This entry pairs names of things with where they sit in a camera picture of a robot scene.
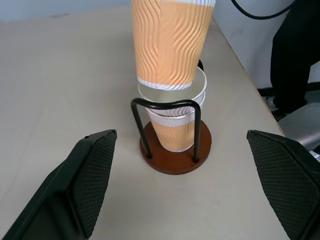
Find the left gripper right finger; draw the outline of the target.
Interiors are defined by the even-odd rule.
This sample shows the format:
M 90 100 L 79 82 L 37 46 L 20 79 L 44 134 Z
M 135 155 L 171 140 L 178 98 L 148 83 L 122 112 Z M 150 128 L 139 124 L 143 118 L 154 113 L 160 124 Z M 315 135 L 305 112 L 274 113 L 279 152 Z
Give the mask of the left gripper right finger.
M 249 130 L 267 200 L 290 240 L 320 240 L 320 162 L 299 142 Z

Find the person in black clothes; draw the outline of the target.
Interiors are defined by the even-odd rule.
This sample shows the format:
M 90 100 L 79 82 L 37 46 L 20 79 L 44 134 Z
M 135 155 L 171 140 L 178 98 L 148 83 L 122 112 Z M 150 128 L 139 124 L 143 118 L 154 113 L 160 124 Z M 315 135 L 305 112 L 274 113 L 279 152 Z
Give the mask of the person in black clothes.
M 275 117 L 305 106 L 311 66 L 320 61 L 320 0 L 295 0 L 272 40 L 270 81 L 265 99 Z

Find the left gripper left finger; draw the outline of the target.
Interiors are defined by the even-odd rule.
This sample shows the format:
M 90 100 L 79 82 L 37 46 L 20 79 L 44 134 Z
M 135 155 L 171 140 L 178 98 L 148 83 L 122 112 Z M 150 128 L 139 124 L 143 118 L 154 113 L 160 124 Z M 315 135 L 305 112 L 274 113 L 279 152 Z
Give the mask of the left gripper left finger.
M 2 240 L 89 240 L 108 188 L 116 140 L 114 129 L 79 140 Z

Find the ribbed tan paper cup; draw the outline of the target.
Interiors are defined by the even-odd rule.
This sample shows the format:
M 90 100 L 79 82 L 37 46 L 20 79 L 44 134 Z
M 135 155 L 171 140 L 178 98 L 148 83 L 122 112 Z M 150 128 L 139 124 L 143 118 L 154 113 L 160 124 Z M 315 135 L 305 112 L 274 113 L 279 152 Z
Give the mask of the ribbed tan paper cup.
M 150 102 L 170 103 L 180 100 L 193 100 L 203 106 L 206 98 L 207 77 L 198 67 L 190 87 L 180 90 L 153 89 L 138 84 L 140 96 Z M 184 152 L 194 144 L 195 110 L 193 107 L 179 107 L 168 110 L 147 108 L 151 124 L 157 138 L 166 150 Z
M 176 91 L 195 78 L 216 0 L 131 0 L 137 80 Z

